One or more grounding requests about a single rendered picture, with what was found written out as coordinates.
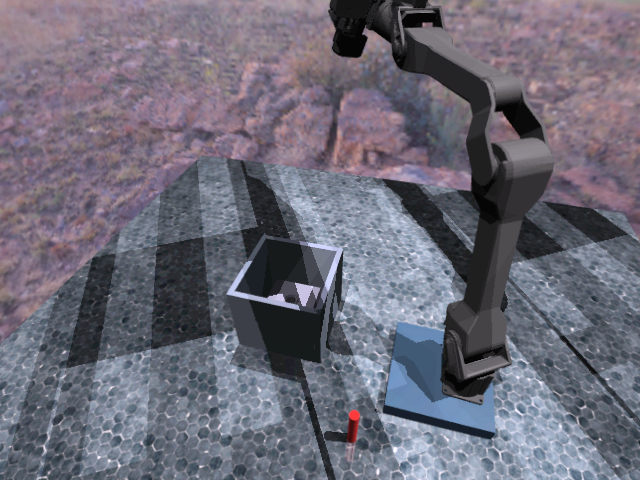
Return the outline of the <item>dark red peg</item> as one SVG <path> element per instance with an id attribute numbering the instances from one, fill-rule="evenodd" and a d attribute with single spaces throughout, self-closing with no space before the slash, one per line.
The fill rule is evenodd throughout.
<path id="1" fill-rule="evenodd" d="M 359 419 L 358 411 L 355 411 L 355 410 L 352 411 L 350 413 L 349 428 L 348 428 L 348 441 L 350 443 L 353 443 L 356 440 L 358 419 Z"/>

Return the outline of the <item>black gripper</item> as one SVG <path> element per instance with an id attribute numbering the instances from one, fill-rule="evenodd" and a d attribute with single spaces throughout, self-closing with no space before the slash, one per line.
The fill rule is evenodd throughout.
<path id="1" fill-rule="evenodd" d="M 370 9 L 370 13 L 373 14 L 371 23 L 357 22 L 356 25 L 352 25 L 350 32 L 344 32 L 335 27 L 336 32 L 333 38 L 334 43 L 332 46 L 333 52 L 341 57 L 361 57 L 365 43 L 368 39 L 367 36 L 362 35 L 365 25 L 368 30 L 375 31 L 377 34 L 379 34 L 377 30 L 379 17 L 385 7 L 392 2 L 392 0 L 374 0 L 372 8 Z"/>

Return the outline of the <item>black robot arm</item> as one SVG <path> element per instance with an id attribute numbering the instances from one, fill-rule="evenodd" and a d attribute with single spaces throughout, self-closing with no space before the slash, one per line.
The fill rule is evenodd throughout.
<path id="1" fill-rule="evenodd" d="M 512 365 L 500 306 L 522 219 L 543 195 L 554 156 L 522 80 L 454 47 L 441 6 L 392 1 L 377 30 L 392 44 L 396 65 L 457 93 L 470 103 L 473 116 L 466 147 L 480 214 L 465 297 L 446 308 L 440 380 L 443 394 L 482 405 L 494 370 Z M 424 22 L 433 27 L 423 27 Z M 503 112 L 520 139 L 490 142 L 496 112 Z"/>

